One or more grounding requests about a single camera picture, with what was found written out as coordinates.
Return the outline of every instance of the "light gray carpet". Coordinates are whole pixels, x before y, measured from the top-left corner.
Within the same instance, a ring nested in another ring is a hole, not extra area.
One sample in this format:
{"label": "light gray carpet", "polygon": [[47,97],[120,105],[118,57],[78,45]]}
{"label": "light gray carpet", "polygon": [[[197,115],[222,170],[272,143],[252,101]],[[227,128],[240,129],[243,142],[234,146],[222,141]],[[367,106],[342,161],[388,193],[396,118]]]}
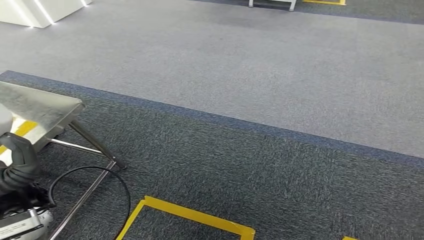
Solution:
{"label": "light gray carpet", "polygon": [[[0,81],[83,99],[80,121],[128,164],[119,174],[134,205],[144,195],[157,197],[250,226],[255,240],[418,240],[424,234],[424,159],[387,151],[365,157],[378,150],[339,141],[335,148],[323,137],[21,73],[4,73]],[[287,132],[294,137],[278,136]],[[59,139],[85,144],[71,130]],[[361,148],[362,154],[350,153]],[[57,145],[39,158],[44,186],[68,169],[105,164]],[[94,180],[96,172],[87,172],[56,187],[56,217]],[[60,239],[111,239],[125,215],[123,193],[118,181],[106,181]],[[125,240],[236,237],[146,208]]]}
{"label": "light gray carpet", "polygon": [[424,25],[99,0],[0,33],[0,71],[424,157]]}

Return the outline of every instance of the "yellow tape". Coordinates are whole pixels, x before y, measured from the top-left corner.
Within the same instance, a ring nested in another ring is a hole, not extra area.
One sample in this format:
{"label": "yellow tape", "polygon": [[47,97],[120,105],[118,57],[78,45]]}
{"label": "yellow tape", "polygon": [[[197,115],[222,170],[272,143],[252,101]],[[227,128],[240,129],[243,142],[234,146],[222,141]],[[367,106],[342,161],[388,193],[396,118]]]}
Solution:
{"label": "yellow tape", "polygon": [[212,226],[240,235],[240,240],[253,240],[255,237],[255,230],[251,227],[244,226],[203,212],[192,210],[183,206],[179,206],[170,202],[162,201],[151,196],[145,196],[144,199],[142,199],[135,207],[134,211],[126,222],[125,227],[123,228],[119,236],[116,238],[116,240],[123,239],[128,229],[136,219],[137,215],[142,210],[143,206],[148,206],[173,215],[177,215],[182,218],[186,218],[198,223],[202,223],[208,226]]}
{"label": "yellow tape", "polygon": [[[37,123],[33,121],[25,121],[22,123],[18,129],[14,132],[14,134],[18,136],[25,136],[25,134],[29,133],[31,130],[33,130],[35,127],[37,127]],[[4,153],[7,150],[7,148],[3,145],[0,146],[0,155]]]}
{"label": "yellow tape", "polygon": [[321,1],[321,0],[303,0],[302,2],[304,2],[304,3],[314,3],[314,4],[330,4],[330,5],[346,6],[346,0],[340,0],[339,2]]}

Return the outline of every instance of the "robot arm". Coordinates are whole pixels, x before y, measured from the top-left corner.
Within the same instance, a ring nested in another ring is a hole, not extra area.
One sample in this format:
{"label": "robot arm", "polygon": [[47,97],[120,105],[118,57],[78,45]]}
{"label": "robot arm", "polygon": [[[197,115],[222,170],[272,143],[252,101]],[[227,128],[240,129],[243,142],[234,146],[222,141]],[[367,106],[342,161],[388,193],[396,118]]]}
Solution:
{"label": "robot arm", "polygon": [[0,197],[23,189],[40,174],[40,163],[31,142],[9,132],[12,121],[12,113],[0,104],[0,146],[12,151],[12,164],[0,167]]}

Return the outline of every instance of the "metal frame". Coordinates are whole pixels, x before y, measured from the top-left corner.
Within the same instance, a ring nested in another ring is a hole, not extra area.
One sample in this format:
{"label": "metal frame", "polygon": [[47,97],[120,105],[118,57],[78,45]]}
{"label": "metal frame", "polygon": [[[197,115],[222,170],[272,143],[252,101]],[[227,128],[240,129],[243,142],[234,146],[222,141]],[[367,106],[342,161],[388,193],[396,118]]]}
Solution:
{"label": "metal frame", "polygon": [[[295,10],[297,0],[272,0],[272,1],[291,3],[288,11],[293,12]],[[249,8],[253,8],[253,7],[254,7],[253,0],[249,0]]]}
{"label": "metal frame", "polygon": [[[124,162],[118,159],[113,153],[111,153],[102,143],[100,143],[88,130],[86,130],[77,120],[73,120],[70,124],[70,127],[74,129],[78,134],[80,134],[84,139],[86,139],[90,144],[92,144],[96,149],[76,145],[73,143],[60,141],[57,139],[51,139],[50,142],[58,144],[64,147],[80,150],[86,153],[91,153],[99,155],[110,160],[109,164],[106,166],[107,169],[111,170],[115,165],[120,169],[125,169],[126,166]],[[66,224],[71,220],[71,218],[77,213],[77,210],[87,201],[89,196],[94,192],[94,190],[100,185],[100,183],[105,179],[109,174],[108,171],[104,170],[93,184],[87,189],[87,191],[82,195],[82,197],[76,202],[75,206],[70,210],[67,216],[63,219],[60,225],[54,230],[54,232],[49,237],[49,240],[54,240],[58,237],[60,232],[65,228]]]}

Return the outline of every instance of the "white device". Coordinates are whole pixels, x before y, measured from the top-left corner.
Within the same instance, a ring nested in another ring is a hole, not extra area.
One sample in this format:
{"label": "white device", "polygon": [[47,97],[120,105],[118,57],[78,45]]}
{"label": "white device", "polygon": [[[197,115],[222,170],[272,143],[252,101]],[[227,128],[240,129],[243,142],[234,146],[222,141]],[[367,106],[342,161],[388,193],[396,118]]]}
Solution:
{"label": "white device", "polygon": [[0,136],[12,129],[13,116],[5,106],[0,103]]}
{"label": "white device", "polygon": [[[1,171],[7,171],[8,168],[16,168],[20,166],[24,166],[27,163],[32,163],[33,165],[38,165],[37,159],[35,157],[35,151],[32,149],[32,144],[24,139],[20,138],[19,136],[13,136],[12,133],[10,133],[12,129],[13,124],[13,115],[11,111],[9,111],[4,105],[0,103],[0,146],[2,144],[9,145],[9,148],[12,146],[14,149],[15,147],[20,146],[20,151],[27,151],[23,155],[15,155],[15,165],[17,166],[0,166]],[[31,169],[29,172],[21,172],[23,173],[24,177],[28,177],[28,173],[32,173],[33,171],[37,172],[37,167]],[[22,176],[14,175],[11,176],[10,174],[4,174],[4,172],[0,172],[0,203],[5,204],[6,202],[13,201],[13,198],[11,200],[2,199],[1,197],[5,196],[8,192],[2,192],[5,189],[8,189],[10,186],[9,184],[16,184],[13,183],[14,179],[18,179],[22,181]],[[34,207],[31,209],[23,210],[23,209],[16,209],[11,213],[11,211],[7,212],[1,212],[0,214],[0,240],[45,240],[47,239],[47,233],[48,233],[48,227],[53,221],[53,215],[52,213],[46,209],[40,213],[37,212],[37,209],[39,207]]]}

